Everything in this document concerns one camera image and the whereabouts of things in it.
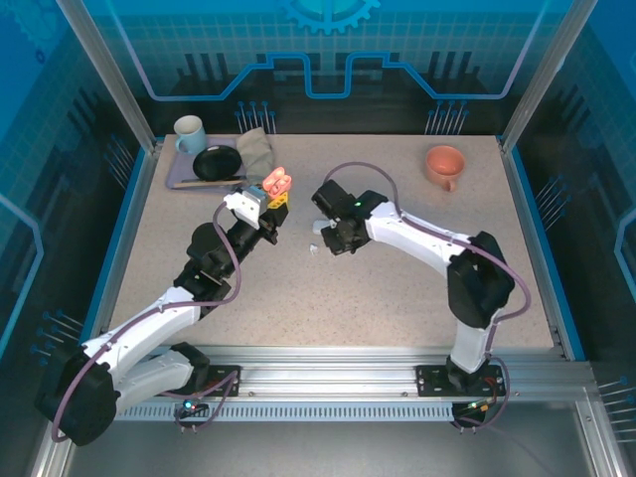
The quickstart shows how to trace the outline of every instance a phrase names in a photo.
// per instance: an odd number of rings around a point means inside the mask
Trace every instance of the gray cloth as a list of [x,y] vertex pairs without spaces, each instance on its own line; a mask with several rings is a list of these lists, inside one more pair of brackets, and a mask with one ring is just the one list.
[[237,139],[237,151],[245,166],[247,181],[261,184],[274,170],[274,153],[262,127],[252,129]]

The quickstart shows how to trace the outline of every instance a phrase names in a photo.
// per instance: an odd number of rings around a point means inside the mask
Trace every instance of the enclosure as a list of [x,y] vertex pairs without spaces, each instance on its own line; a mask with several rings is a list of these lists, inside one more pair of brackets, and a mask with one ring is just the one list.
[[[5,0],[0,422],[20,431],[3,475],[632,475],[635,21],[620,0]],[[238,395],[197,435],[154,397],[88,446],[54,443],[33,406],[52,353],[161,296],[223,199],[171,187],[187,114],[209,144],[262,127],[294,183],[237,301],[150,354],[187,341],[240,366]],[[465,156],[453,193],[424,177],[437,145]],[[410,214],[492,234],[528,283],[494,342],[494,431],[460,434],[457,399],[418,395],[416,367],[453,346],[445,280],[312,232],[311,196],[347,161],[386,169]],[[506,309],[522,304],[517,288]]]

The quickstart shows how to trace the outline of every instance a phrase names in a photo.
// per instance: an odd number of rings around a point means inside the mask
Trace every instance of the purple tray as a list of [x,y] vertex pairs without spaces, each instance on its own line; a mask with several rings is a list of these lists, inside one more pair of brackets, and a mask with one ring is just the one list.
[[[208,146],[230,146],[237,147],[237,142],[234,139],[223,138],[223,137],[209,137],[208,138]],[[175,184],[178,184],[183,181],[196,180],[197,176],[195,172],[192,170],[192,165],[195,162],[196,154],[188,154],[186,152],[177,152],[175,158],[172,162],[172,166],[170,166],[170,172],[168,172],[168,178],[166,179],[166,187],[168,189],[174,189]],[[238,176],[245,175],[245,166],[242,164],[237,171]],[[178,189],[179,192],[216,192],[216,193],[227,193],[231,192],[237,186],[212,186],[206,188],[192,188],[192,189]]]

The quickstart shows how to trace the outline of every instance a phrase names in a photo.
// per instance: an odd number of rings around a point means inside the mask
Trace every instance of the orange mug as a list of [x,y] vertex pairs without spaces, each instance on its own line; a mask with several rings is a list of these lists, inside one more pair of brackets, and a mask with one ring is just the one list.
[[465,167],[464,155],[454,147],[435,146],[426,153],[426,179],[446,192],[455,191]]

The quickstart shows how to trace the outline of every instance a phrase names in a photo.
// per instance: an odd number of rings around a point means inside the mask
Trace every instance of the gear graphic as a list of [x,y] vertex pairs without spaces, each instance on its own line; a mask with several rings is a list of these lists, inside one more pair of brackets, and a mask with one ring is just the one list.
[[345,33],[348,27],[358,28],[358,21],[369,20],[371,9],[380,7],[380,0],[281,0],[281,7],[299,28],[331,35],[334,30]]
[[53,0],[0,0],[0,14],[12,13],[20,30],[43,50],[59,28],[59,10]]

